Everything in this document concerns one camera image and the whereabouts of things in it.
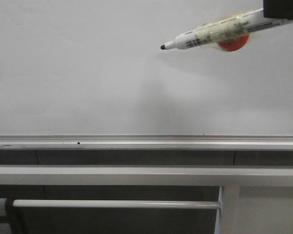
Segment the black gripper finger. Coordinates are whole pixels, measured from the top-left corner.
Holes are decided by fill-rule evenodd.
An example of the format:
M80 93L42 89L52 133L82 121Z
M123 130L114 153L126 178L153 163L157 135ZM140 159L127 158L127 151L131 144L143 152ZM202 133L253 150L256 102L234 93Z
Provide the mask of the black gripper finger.
M264 17L293 20L293 0L263 0Z

